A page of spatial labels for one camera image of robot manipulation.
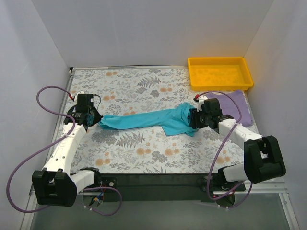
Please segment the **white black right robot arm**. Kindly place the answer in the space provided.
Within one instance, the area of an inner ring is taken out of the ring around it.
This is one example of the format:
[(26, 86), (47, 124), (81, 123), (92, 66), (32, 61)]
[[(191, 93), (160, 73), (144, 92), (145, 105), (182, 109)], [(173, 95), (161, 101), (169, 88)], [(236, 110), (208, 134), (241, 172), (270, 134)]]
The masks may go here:
[(209, 127), (227, 140), (237, 144), (244, 152), (242, 164), (220, 168), (211, 179), (222, 190), (235, 182), (249, 180), (253, 184), (282, 177), (285, 164), (274, 136), (262, 136), (239, 124), (232, 116), (224, 115), (218, 99), (196, 96), (197, 108), (190, 110), (190, 126), (194, 129)]

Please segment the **teal t shirt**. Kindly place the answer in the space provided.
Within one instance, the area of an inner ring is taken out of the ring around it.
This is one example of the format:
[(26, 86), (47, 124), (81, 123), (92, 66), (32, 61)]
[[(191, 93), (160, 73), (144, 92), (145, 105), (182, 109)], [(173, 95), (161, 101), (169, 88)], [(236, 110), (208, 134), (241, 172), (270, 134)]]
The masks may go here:
[(126, 116), (105, 115), (99, 122), (99, 125), (105, 130), (126, 130), (159, 126), (167, 136), (186, 134), (192, 137), (199, 130), (189, 125), (190, 109), (193, 108), (194, 106), (189, 103), (181, 103), (173, 109), (148, 113)]

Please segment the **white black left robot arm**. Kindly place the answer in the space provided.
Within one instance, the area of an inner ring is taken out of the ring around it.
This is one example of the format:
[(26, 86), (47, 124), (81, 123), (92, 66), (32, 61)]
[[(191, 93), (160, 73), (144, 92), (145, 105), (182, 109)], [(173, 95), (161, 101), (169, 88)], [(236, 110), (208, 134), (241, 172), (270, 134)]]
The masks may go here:
[(71, 173), (72, 161), (82, 138), (89, 127), (102, 119), (94, 106), (94, 97), (83, 91), (74, 97), (75, 105), (68, 110), (63, 122), (62, 140), (56, 144), (43, 169), (34, 171), (32, 182), (40, 205), (71, 207), (83, 189), (96, 192), (101, 188), (97, 168), (82, 168)]

